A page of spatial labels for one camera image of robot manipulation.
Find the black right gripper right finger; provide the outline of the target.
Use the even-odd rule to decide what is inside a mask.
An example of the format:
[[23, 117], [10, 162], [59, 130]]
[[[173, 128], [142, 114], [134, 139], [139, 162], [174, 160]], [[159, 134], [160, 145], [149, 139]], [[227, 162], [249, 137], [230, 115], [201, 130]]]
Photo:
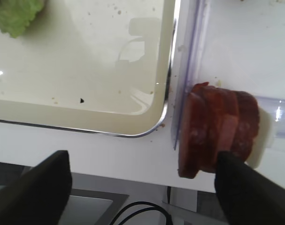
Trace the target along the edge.
[[285, 225], [285, 189], [230, 152], [218, 153], [215, 190], [230, 225]]

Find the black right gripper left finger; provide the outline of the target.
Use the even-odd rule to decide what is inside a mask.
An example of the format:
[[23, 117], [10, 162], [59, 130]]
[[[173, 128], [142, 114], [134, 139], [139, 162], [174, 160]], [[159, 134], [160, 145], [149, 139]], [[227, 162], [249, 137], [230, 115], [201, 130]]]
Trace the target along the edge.
[[56, 151], [0, 190], [0, 225], [57, 225], [71, 189], [69, 153]]

